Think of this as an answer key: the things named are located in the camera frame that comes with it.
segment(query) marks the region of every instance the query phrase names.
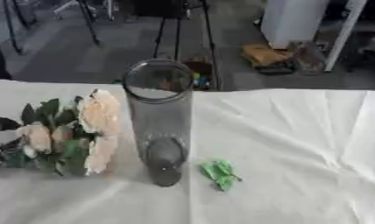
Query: tripod leg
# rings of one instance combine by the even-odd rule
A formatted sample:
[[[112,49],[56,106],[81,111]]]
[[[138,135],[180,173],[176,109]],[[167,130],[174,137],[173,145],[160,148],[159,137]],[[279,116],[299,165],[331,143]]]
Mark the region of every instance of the tripod leg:
[[[210,47],[210,51],[211,51],[211,55],[212,55],[212,63],[213,63],[213,67],[214,67],[213,70],[214,70],[215,81],[216,81],[215,86],[216,86],[217,90],[221,90],[222,86],[223,86],[223,81],[222,81],[222,77],[220,76],[219,70],[218,70],[218,67],[217,67],[216,46],[215,46],[215,43],[214,43],[214,40],[213,40],[212,29],[211,29],[211,26],[210,26],[209,7],[208,7],[208,4],[207,4],[207,0],[201,0],[201,1],[202,1],[202,8],[204,9],[204,14],[205,14],[205,23],[206,23],[206,26],[207,26],[209,47]]]
[[[6,24],[8,25],[9,35],[11,36],[11,45],[18,54],[22,54],[23,50],[18,46],[16,35],[13,30],[13,23],[11,22],[11,11],[9,10],[8,0],[3,0],[4,13],[6,16]]]
[[[97,39],[97,36],[95,34],[95,30],[94,28],[92,27],[92,24],[91,24],[91,20],[90,20],[90,15],[88,14],[87,10],[85,10],[85,4],[83,3],[85,0],[78,0],[78,3],[79,3],[79,6],[80,6],[80,10],[81,10],[81,13],[82,15],[84,16],[84,19],[85,19],[85,22],[87,23],[87,27],[89,29],[89,32],[92,36],[92,39],[94,40],[94,43],[99,46],[100,45],[100,41]]]
[[[155,59],[158,58],[158,50],[159,50],[161,38],[163,37],[163,30],[165,28],[165,23],[166,23],[166,19],[162,18],[161,23],[160,23],[160,28],[159,28],[159,34],[158,34],[158,37],[155,40],[156,47],[155,47],[155,52],[153,53],[153,58],[155,58]]]
[[[173,55],[173,59],[175,61],[178,60],[178,54],[180,53],[180,18],[178,18],[177,20],[177,38],[176,38],[176,41],[175,41],[175,52],[174,52],[174,55]]]

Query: gray floor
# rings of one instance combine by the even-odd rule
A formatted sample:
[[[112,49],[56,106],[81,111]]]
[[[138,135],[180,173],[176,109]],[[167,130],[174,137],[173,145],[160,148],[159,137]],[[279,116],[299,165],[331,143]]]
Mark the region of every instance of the gray floor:
[[[256,73],[240,56],[241,46],[248,43],[265,43],[251,19],[261,12],[259,0],[209,0],[214,39],[220,58],[224,91],[259,88],[341,88],[375,89],[375,73],[333,73],[316,76],[293,74],[268,77]],[[159,20],[140,18],[125,23],[117,13],[116,21],[99,17],[96,32],[102,45],[93,44],[78,9],[55,20],[43,13],[40,24],[26,33],[20,42],[25,55],[16,55],[4,43],[9,69],[19,81],[111,83],[120,78],[132,64],[149,59]],[[182,26],[182,59],[197,54],[208,54],[208,41],[201,10],[195,10],[192,19]],[[172,55],[175,22],[166,24],[161,47],[163,55]]]

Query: table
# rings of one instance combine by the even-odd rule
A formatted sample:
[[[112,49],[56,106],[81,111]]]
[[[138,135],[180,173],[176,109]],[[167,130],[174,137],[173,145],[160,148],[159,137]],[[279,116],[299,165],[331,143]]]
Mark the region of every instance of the table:
[[[60,179],[0,170],[0,224],[375,224],[375,92],[195,93],[184,177],[160,188],[138,161],[119,86],[0,81],[0,116],[18,119],[27,102],[94,88],[122,102],[113,172]],[[197,171],[214,158],[231,161],[244,182],[215,191]]]

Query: artificial flower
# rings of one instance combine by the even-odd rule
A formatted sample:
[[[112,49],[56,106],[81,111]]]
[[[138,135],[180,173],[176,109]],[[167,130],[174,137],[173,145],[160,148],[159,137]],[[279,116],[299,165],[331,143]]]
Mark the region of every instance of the artificial flower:
[[[25,145],[23,148],[24,154],[29,158],[35,158],[36,157],[36,151],[29,147],[28,145]]]
[[[78,105],[79,121],[88,133],[115,136],[120,133],[120,104],[108,91],[96,90]]]
[[[52,134],[52,139],[57,144],[63,144],[64,142],[72,139],[73,131],[68,126],[58,127]]]
[[[91,142],[89,145],[89,155],[85,161],[87,175],[104,172],[116,148],[117,138],[115,136],[99,136],[95,141]]]
[[[48,153],[51,151],[51,138],[48,128],[39,122],[24,126],[17,130],[17,134],[24,137],[27,145],[35,151]]]

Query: colorful object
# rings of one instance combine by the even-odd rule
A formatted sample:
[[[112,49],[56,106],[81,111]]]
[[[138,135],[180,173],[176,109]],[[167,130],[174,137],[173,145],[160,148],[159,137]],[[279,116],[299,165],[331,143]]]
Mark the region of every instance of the colorful object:
[[[242,179],[234,174],[231,164],[224,160],[200,164],[200,168],[203,174],[213,180],[221,191],[229,191],[235,180],[242,182]]]

